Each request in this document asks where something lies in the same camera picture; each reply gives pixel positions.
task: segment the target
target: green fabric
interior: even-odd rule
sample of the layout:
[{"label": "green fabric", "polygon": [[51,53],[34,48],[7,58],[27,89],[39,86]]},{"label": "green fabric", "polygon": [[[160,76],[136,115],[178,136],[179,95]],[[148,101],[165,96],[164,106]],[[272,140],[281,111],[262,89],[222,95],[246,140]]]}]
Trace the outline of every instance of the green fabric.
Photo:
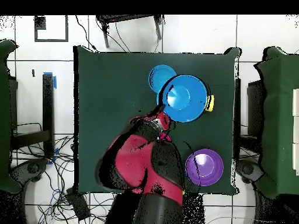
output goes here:
[{"label": "green fabric", "polygon": [[220,180],[200,188],[185,178],[188,192],[235,194],[231,185],[232,128],[235,59],[239,49],[223,54],[94,53],[78,49],[79,63],[79,192],[107,191],[97,185],[95,168],[105,149],[135,116],[157,105],[148,85],[148,74],[157,65],[172,67],[177,74],[195,75],[209,85],[214,110],[198,120],[177,123],[169,133],[185,160],[194,151],[208,148],[223,159]]},{"label": "green fabric", "polygon": [[257,66],[267,97],[261,159],[266,174],[256,186],[270,198],[299,194],[299,176],[293,170],[293,89],[299,88],[299,56],[270,47],[265,61]]},{"label": "green fabric", "polygon": [[21,186],[9,177],[11,165],[11,98],[9,94],[9,71],[7,58],[16,49],[10,40],[0,41],[0,190],[18,193]]}]

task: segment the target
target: metal frame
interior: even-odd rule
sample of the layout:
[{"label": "metal frame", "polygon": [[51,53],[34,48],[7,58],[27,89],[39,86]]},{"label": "metal frame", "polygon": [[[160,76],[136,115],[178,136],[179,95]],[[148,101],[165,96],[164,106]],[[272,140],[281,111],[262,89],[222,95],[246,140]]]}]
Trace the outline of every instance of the metal frame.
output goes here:
[{"label": "metal frame", "polygon": [[[156,30],[157,30],[157,34],[158,34],[158,39],[161,40],[162,37],[161,37],[159,24],[161,23],[161,20],[162,20],[161,16],[162,15],[147,15],[147,16],[143,16],[143,17],[148,17],[148,16],[154,16]],[[96,18],[100,22],[100,24],[102,25],[102,31],[103,31],[103,35],[104,35],[106,48],[109,48],[109,42],[108,42],[109,23],[116,23],[116,22],[124,21],[124,20],[138,19],[139,17],[134,17],[134,16],[128,17],[128,16],[126,16],[126,19],[124,19],[124,20],[121,19],[122,17],[120,17],[119,20],[118,20],[118,18],[105,20],[105,19],[100,18],[99,15],[97,15]]]},{"label": "metal frame", "polygon": [[34,17],[34,41],[35,42],[68,42],[68,16],[67,15],[65,16],[65,39],[64,40],[55,39],[55,38],[39,39],[37,38],[38,30],[46,30],[46,18],[44,16]]},{"label": "metal frame", "polygon": [[[11,101],[16,100],[16,88],[11,90]],[[16,116],[16,107],[12,109],[12,116]],[[53,104],[53,76],[43,75],[43,130],[26,134],[14,134],[11,138],[11,148],[19,149],[32,144],[43,142],[45,157],[54,156],[54,104]]]}]

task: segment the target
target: blue plate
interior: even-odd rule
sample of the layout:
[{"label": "blue plate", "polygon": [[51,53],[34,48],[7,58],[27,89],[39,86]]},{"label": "blue plate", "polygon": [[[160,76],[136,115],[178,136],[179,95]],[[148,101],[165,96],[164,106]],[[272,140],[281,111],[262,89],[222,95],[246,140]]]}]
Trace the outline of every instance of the blue plate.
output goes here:
[{"label": "blue plate", "polygon": [[164,90],[157,94],[165,106],[164,112],[176,122],[191,122],[199,117],[206,106],[207,88],[195,76],[179,75],[168,82]]},{"label": "blue plate", "polygon": [[158,65],[154,67],[148,75],[148,83],[151,89],[159,93],[163,85],[176,75],[176,72],[167,65]]}]

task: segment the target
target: white tile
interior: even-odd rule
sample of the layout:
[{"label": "white tile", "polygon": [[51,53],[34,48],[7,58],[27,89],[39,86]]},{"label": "white tile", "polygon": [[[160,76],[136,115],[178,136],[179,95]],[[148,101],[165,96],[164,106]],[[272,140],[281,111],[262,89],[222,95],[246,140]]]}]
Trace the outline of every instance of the white tile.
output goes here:
[{"label": "white tile", "polygon": [[[15,17],[14,16],[0,16],[0,40],[15,40]],[[11,52],[8,60],[15,59],[15,52]]]},{"label": "white tile", "polygon": [[16,76],[16,69],[15,69],[15,62],[12,61],[7,61],[6,66],[8,68],[8,72],[10,74],[10,76]]},{"label": "white tile", "polygon": [[[255,63],[239,63],[239,78],[241,80],[241,124],[246,126],[248,126],[248,83],[260,80],[258,71],[253,67],[254,64]],[[241,134],[247,134],[247,127],[241,126]]]},{"label": "white tile", "polygon": [[[55,135],[54,136],[55,140],[58,140],[58,139],[61,139],[64,137],[67,137],[67,136],[64,136],[64,135]],[[60,148],[62,146],[63,140],[56,142],[56,143],[57,144],[55,145],[55,147]],[[70,148],[71,144],[72,144],[72,140],[70,140],[60,150],[60,154],[73,156],[73,152]],[[22,148],[21,150],[23,150],[26,153],[29,152],[28,148]],[[32,152],[37,153],[37,152],[40,152],[40,150],[33,148]],[[21,154],[20,152],[18,153],[18,158],[33,158],[33,157],[34,156],[28,156],[28,155]],[[64,179],[64,183],[65,183],[64,192],[66,193],[66,189],[68,189],[74,185],[74,164],[71,162],[69,162],[69,163],[64,162],[60,158],[57,158],[55,162],[58,164],[57,169],[60,172],[60,174],[62,174],[62,177]],[[61,184],[62,179],[60,177],[57,178],[58,174],[57,174],[55,165],[48,164],[47,168],[46,168],[46,172],[51,178],[52,188],[56,190],[56,189],[58,189],[58,186],[59,186],[59,189],[62,190],[62,184]],[[41,176],[41,179],[38,182],[35,182],[35,183],[30,182],[29,183],[27,190],[26,190],[25,203],[26,204],[50,204],[50,201],[53,197],[52,188],[50,186],[50,179],[48,178],[48,176],[45,173],[43,173]],[[89,203],[89,195],[86,195],[86,199],[87,199],[87,204],[88,204]]]},{"label": "white tile", "polygon": [[165,15],[165,22],[165,53],[222,54],[235,47],[236,15]]},{"label": "white tile", "polygon": [[232,215],[232,224],[253,224],[255,207],[234,206]]},{"label": "white tile", "polygon": [[232,205],[232,196],[222,194],[204,194],[203,205]]},{"label": "white tile", "polygon": [[231,224],[232,207],[204,207],[206,224]]},{"label": "white tile", "polygon": [[239,193],[233,195],[234,205],[242,206],[255,206],[255,191],[253,190],[252,184],[245,184],[241,176],[236,173],[235,184],[239,189]]},{"label": "white tile", "polygon": [[57,88],[54,89],[54,132],[74,132],[73,62],[17,61],[16,70],[19,83],[18,123],[43,125],[43,74],[52,72],[57,79]]},{"label": "white tile", "polygon": [[96,17],[89,16],[89,41],[98,51],[101,52],[123,52],[123,49],[111,38],[113,37],[126,51],[126,46],[122,43],[121,39],[125,42],[131,52],[133,51],[146,51],[153,53],[157,46],[157,34],[155,29],[154,17],[145,17],[134,20],[126,20],[125,22],[117,22],[117,34],[115,23],[109,24],[109,48],[105,46],[103,32],[96,24]]},{"label": "white tile", "polygon": [[299,17],[287,15],[238,15],[237,46],[240,61],[261,61],[266,47],[278,46],[286,53],[299,49]]},{"label": "white tile", "polygon": [[[89,218],[86,218],[85,221],[81,220],[78,222],[78,218],[69,219],[67,222],[64,219],[62,215],[59,215],[59,211],[56,209],[56,218],[53,218],[50,216],[51,211],[49,206],[40,206],[41,210],[45,213],[46,219],[42,213],[42,211],[39,210],[37,205],[25,205],[25,212],[26,212],[26,219],[27,224],[89,224]],[[71,210],[70,206],[64,206],[65,209],[60,209],[62,214],[68,219],[73,216],[75,216],[75,212]]]},{"label": "white tile", "polygon": [[104,205],[111,205],[114,198],[112,193],[90,193],[91,205],[98,205],[99,203]]},{"label": "white tile", "polygon": [[[78,20],[88,32],[88,17],[78,16]],[[61,16],[57,18],[46,16],[46,30],[39,30],[38,35],[41,31],[40,35],[43,37],[58,39],[63,32],[60,26],[65,26]],[[17,16],[16,44],[19,46],[16,52],[17,60],[72,60],[73,46],[88,46],[84,29],[77,23],[75,16],[68,16],[68,42],[35,42],[34,16]]]}]

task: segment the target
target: black bracket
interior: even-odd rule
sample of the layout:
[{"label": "black bracket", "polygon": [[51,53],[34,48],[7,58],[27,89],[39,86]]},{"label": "black bracket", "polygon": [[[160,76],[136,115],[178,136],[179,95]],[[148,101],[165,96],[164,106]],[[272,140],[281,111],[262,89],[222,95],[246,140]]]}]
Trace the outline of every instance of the black bracket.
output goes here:
[{"label": "black bracket", "polygon": [[34,41],[35,42],[68,42],[68,16],[65,16],[65,39],[39,39],[37,38],[38,30],[46,30],[46,17],[45,16],[35,16],[34,17]]},{"label": "black bracket", "polygon": [[[16,90],[11,99],[16,98]],[[43,75],[43,130],[26,134],[14,134],[11,138],[11,148],[19,149],[32,144],[43,142],[45,157],[54,156],[54,103],[53,76]]]}]

